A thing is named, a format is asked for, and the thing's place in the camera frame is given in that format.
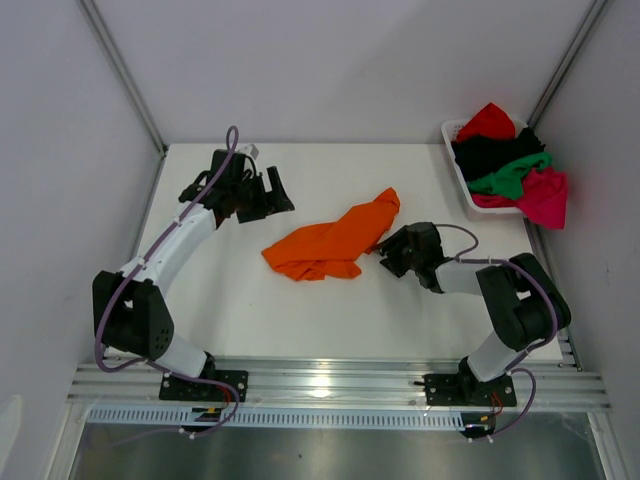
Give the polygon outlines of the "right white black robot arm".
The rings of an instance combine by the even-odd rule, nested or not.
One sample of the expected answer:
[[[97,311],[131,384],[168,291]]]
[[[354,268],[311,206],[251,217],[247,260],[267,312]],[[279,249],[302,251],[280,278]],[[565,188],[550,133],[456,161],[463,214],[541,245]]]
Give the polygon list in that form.
[[[426,374],[421,386],[430,406],[487,406],[516,403],[510,373],[529,354],[571,322],[571,311],[554,281],[531,253],[503,259],[472,259],[465,249],[447,256],[441,227],[431,222],[405,225],[374,246],[381,265],[395,277],[413,272],[435,294],[480,297],[492,331],[464,357],[454,374]]]

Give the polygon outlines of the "orange t shirt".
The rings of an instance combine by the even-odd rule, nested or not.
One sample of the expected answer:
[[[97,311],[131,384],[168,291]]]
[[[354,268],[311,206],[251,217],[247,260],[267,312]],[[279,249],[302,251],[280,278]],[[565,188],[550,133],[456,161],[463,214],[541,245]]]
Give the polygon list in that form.
[[[272,270],[294,281],[354,279],[361,274],[356,260],[390,230],[400,208],[396,191],[388,188],[334,222],[294,230],[264,249],[262,256]]]

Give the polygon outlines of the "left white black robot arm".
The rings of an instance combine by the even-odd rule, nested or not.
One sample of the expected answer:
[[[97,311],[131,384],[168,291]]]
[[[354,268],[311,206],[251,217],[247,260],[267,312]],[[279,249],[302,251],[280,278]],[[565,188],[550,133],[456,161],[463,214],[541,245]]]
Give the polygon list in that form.
[[[194,399],[215,392],[214,357],[179,336],[165,296],[192,254],[225,220],[248,223],[293,210],[277,168],[258,171],[258,154],[253,144],[215,150],[209,168],[181,192],[175,213],[148,250],[115,272],[96,275],[94,357],[101,370],[129,367],[128,362],[106,364],[104,353],[113,348],[182,379],[182,388]]]

